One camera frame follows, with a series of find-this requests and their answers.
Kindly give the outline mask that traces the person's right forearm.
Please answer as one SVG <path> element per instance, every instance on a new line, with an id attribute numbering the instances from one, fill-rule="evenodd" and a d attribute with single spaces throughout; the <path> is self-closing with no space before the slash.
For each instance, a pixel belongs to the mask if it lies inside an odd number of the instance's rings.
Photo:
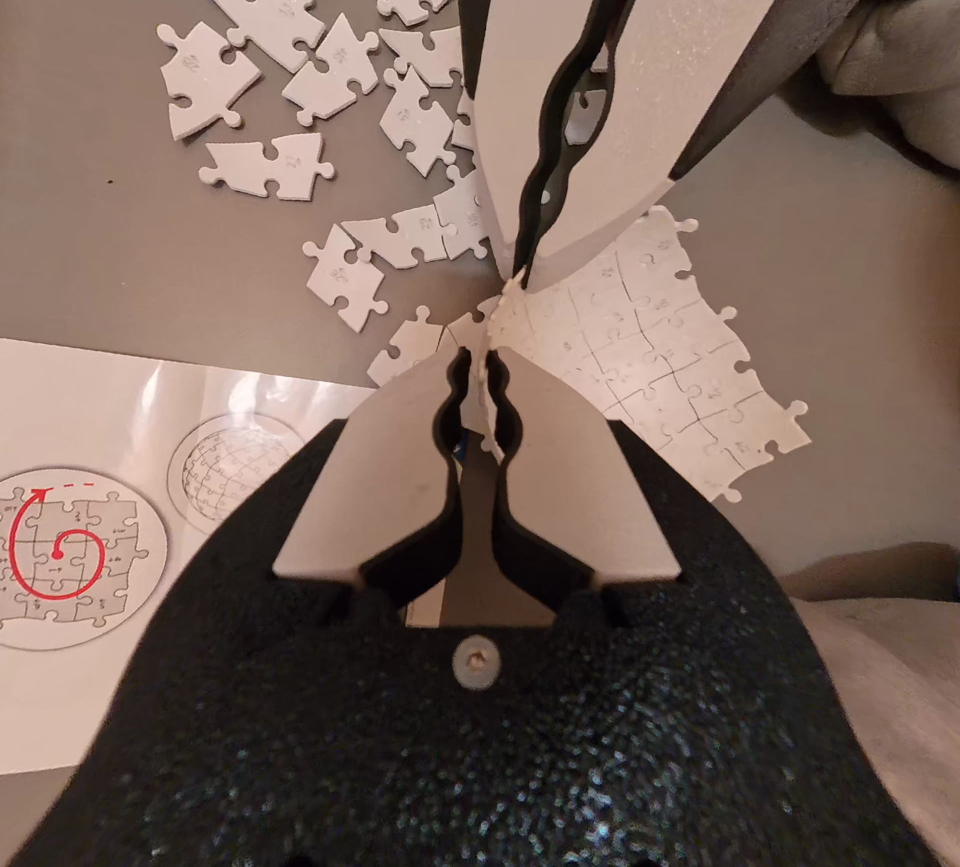
<path id="1" fill-rule="evenodd" d="M 861 0 L 817 53 L 834 94 L 877 99 L 904 139 L 959 167 L 959 0 Z"/>

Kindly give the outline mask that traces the white paper instruction sheet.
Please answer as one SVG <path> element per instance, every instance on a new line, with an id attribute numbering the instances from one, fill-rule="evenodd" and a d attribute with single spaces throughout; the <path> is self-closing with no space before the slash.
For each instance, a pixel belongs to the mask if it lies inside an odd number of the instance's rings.
<path id="1" fill-rule="evenodd" d="M 161 741 L 352 593 L 273 571 L 376 391 L 2 341 L 2 774 Z"/>

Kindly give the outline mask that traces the beige zip hoodie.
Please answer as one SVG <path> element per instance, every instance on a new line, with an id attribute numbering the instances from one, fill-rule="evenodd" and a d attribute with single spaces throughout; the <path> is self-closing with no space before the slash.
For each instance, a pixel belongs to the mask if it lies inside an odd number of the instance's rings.
<path id="1" fill-rule="evenodd" d="M 907 542 L 777 580 L 883 785 L 940 863 L 958 865 L 958 548 Z"/>

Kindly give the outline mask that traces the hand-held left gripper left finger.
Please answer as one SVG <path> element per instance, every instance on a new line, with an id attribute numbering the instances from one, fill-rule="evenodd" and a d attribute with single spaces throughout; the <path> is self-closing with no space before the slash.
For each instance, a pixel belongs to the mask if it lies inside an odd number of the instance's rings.
<path id="1" fill-rule="evenodd" d="M 351 413 L 284 541 L 280 578 L 377 590 L 396 608 L 461 559 L 454 455 L 463 434 L 467 349 L 445 347 Z"/>

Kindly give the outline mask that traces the curved white puzzle ball shell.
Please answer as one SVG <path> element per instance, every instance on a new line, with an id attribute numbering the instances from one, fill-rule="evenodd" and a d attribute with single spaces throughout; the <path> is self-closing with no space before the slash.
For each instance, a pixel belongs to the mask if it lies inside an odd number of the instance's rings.
<path id="1" fill-rule="evenodd" d="M 737 310 L 704 299 L 682 243 L 697 229 L 651 207 L 568 278 L 488 319 L 488 344 L 625 424 L 709 501 L 738 502 L 735 482 L 773 460 L 771 445 L 786 454 L 810 443 L 798 422 L 808 406 L 763 390 L 730 326 Z"/>

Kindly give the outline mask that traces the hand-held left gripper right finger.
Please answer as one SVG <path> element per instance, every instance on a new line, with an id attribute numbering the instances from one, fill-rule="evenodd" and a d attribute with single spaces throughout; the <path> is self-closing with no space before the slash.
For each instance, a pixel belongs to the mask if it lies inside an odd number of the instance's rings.
<path id="1" fill-rule="evenodd" d="M 498 463 L 493 556 L 557 613 L 583 592 L 668 584 L 681 565 L 618 443 L 581 393 L 510 347 L 486 353 Z"/>

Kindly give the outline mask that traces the joined white puzzle strip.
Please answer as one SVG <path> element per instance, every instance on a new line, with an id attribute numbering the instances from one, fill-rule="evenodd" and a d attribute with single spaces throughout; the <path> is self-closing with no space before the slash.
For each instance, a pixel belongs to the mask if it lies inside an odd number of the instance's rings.
<path id="1" fill-rule="evenodd" d="M 395 355 L 390 354 L 389 348 L 381 349 L 367 368 L 367 376 L 377 386 L 383 386 L 445 347 L 466 349 L 471 361 L 478 362 L 487 321 L 498 303 L 499 296 L 489 297 L 477 305 L 480 320 L 474 319 L 473 311 L 467 311 L 448 325 L 429 321 L 429 308 L 419 305 L 415 318 L 403 321 L 390 338 Z"/>

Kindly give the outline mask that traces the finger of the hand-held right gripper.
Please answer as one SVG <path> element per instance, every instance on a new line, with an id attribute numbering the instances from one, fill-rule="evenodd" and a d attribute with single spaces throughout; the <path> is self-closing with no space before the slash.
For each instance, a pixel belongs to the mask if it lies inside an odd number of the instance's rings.
<path id="1" fill-rule="evenodd" d="M 585 266 L 672 188 L 672 171 L 775 0 L 634 0 L 606 114 L 538 240 L 530 290 Z"/>
<path id="2" fill-rule="evenodd" d="M 488 0 L 473 94 L 474 162 L 490 248 L 515 273 L 523 191 L 542 157 L 551 83 L 579 42 L 594 0 Z"/>

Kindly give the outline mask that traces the single white puzzle piece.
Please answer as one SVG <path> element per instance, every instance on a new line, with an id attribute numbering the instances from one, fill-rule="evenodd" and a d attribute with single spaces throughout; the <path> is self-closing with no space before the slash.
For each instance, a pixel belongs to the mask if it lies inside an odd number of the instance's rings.
<path id="1" fill-rule="evenodd" d="M 525 306 L 528 273 L 529 268 L 524 265 L 506 282 L 501 297 L 498 300 L 497 307 L 490 315 L 490 321 L 494 321 L 495 318 L 500 319 L 512 316 L 518 309 Z"/>

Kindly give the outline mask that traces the scattered loose white puzzle pieces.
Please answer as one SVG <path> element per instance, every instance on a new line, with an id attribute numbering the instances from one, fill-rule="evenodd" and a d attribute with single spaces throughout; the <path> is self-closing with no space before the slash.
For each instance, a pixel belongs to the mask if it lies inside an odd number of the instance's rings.
<path id="1" fill-rule="evenodd" d="M 473 127 L 453 121 L 443 106 L 424 106 L 428 95 L 453 85 L 453 74 L 467 84 L 461 29 L 452 26 L 430 34 L 413 27 L 427 21 L 452 0 L 377 0 L 381 17 L 398 18 L 402 30 L 354 32 L 345 12 L 329 26 L 311 9 L 315 0 L 211 0 L 232 21 L 226 35 L 199 21 L 186 35 L 168 24 L 156 28 L 173 50 L 161 68 L 171 98 L 169 119 L 175 141 L 186 141 L 221 120 L 229 128 L 244 121 L 234 103 L 261 77 L 243 49 L 252 43 L 290 74 L 282 97 L 296 106 L 304 131 L 275 137 L 274 156 L 258 141 L 208 142 L 214 165 L 198 171 L 210 186 L 267 198 L 268 184 L 280 201 L 311 201 L 315 181 L 336 176 L 322 158 L 323 134 L 317 122 L 329 120 L 356 101 L 353 86 L 367 95 L 380 82 L 392 92 L 380 128 L 391 145 L 411 151 L 406 160 L 426 178 L 435 165 L 444 167 L 450 188 L 429 203 L 395 213 L 391 230 L 384 218 L 332 225 L 322 246 L 306 242 L 311 260 L 308 288 L 330 307 L 339 301 L 342 321 L 360 333 L 372 312 L 388 310 L 378 299 L 383 273 L 371 257 L 396 270 L 425 262 L 454 261 L 465 253 L 483 259 L 489 232 L 478 196 L 480 175 L 462 175 L 455 148 L 473 151 Z"/>

